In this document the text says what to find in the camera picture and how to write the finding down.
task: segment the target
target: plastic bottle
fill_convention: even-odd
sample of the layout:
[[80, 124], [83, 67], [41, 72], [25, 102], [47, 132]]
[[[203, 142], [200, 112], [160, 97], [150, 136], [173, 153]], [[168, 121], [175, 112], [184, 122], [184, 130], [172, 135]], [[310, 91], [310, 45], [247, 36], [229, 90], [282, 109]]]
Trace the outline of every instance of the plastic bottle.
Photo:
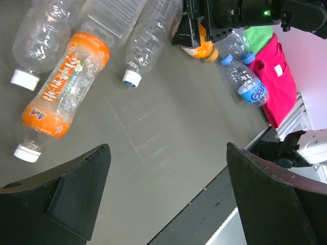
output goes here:
[[255, 60], [255, 55], [252, 51], [245, 52], [241, 55], [241, 59], [242, 59], [243, 64], [248, 66]]
[[201, 46], [196, 48], [181, 47], [186, 53], [194, 58], [202, 59], [205, 62], [214, 62], [219, 55], [218, 49], [212, 41], [205, 41], [206, 30], [202, 25], [199, 25]]
[[267, 103], [269, 99], [267, 88], [246, 65], [234, 60], [231, 54], [220, 63], [226, 68], [232, 86], [246, 103], [256, 108]]
[[[78, 106], [108, 61], [110, 49], [130, 34], [135, 23], [134, 16], [120, 21], [130, 10], [121, 7], [112, 12], [112, 0], [92, 2], [91, 12], [84, 16], [64, 55], [22, 115], [25, 139], [14, 153], [22, 160], [35, 162], [45, 145], [69, 130]], [[116, 3], [135, 6], [135, 0]]]
[[86, 0], [34, 0], [13, 44], [19, 63], [11, 83], [34, 90], [39, 74], [52, 70], [62, 56]]
[[223, 39], [223, 44], [235, 55], [242, 55], [250, 51], [250, 44], [243, 28], [233, 29], [232, 33]]
[[136, 88], [154, 67], [177, 15], [182, 16], [182, 0], [149, 0], [145, 5], [126, 51], [126, 85]]

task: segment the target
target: white robot part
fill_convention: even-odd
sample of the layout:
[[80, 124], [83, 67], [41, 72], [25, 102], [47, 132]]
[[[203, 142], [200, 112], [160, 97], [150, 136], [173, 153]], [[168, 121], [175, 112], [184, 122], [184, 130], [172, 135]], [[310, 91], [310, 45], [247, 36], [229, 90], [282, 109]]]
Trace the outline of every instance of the white robot part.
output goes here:
[[298, 141], [297, 152], [310, 164], [327, 160], [327, 129], [309, 130]]

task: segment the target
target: crushed plastic bottle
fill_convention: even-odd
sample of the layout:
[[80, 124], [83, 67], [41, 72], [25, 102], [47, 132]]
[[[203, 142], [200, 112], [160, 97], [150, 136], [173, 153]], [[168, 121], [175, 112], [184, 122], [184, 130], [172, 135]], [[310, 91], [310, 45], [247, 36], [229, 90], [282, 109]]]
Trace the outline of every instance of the crushed plastic bottle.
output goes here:
[[253, 61], [255, 61], [255, 55], [254, 55], [254, 53], [252, 51], [244, 52], [241, 55], [241, 59], [242, 59], [243, 64], [245, 64], [246, 66], [248, 66]]
[[202, 59], [204, 62], [214, 62], [219, 55], [218, 49], [215, 47], [212, 41], [205, 41], [206, 37], [206, 30], [205, 28], [200, 24], [199, 25], [200, 30], [200, 41], [201, 46], [196, 48], [187, 48], [187, 47], [181, 47], [186, 53], [191, 55], [192, 57], [196, 59]]
[[[114, 2], [121, 6], [112, 12]], [[16, 149], [16, 157], [35, 162], [44, 146], [69, 130], [79, 105], [106, 65], [111, 49], [120, 38], [130, 34], [135, 24], [134, 16], [129, 21], [126, 19], [132, 14], [125, 8], [127, 5], [135, 7], [135, 0], [92, 1], [91, 12], [81, 20], [64, 55], [22, 115], [25, 139]], [[140, 10], [134, 8], [133, 13], [137, 12]]]
[[86, 0], [34, 0], [13, 44], [19, 63], [11, 83], [34, 90], [39, 75], [52, 70], [62, 56], [79, 10]]
[[149, 0], [145, 5], [126, 51], [126, 85], [136, 88], [154, 67], [176, 16], [182, 17], [182, 0]]
[[267, 103], [269, 100], [267, 88], [246, 65], [234, 60], [231, 54], [220, 63], [226, 68], [232, 86], [246, 103], [256, 108]]
[[245, 30], [243, 28], [233, 29], [223, 40], [225, 47], [234, 55], [242, 55], [250, 51], [250, 44], [247, 40]]

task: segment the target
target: pink cloth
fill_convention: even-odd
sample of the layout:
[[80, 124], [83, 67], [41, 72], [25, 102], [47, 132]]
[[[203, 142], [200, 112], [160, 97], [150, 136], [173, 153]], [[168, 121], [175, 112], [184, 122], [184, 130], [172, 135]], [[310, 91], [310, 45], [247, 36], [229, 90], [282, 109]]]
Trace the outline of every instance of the pink cloth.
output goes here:
[[282, 45], [274, 33], [249, 68], [266, 86], [269, 100], [263, 106], [271, 125], [278, 128], [296, 103], [296, 84], [286, 62]]

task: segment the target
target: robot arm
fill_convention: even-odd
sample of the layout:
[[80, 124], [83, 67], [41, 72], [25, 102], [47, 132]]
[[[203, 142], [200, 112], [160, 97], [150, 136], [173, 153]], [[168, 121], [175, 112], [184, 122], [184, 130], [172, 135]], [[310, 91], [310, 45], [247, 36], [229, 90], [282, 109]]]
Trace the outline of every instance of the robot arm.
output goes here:
[[173, 45], [200, 45], [198, 23], [207, 32], [206, 41], [217, 42], [233, 28], [281, 23], [327, 38], [327, 0], [183, 0], [183, 17], [172, 39]]
[[297, 152], [310, 164], [327, 160], [327, 129], [306, 131], [297, 144]]

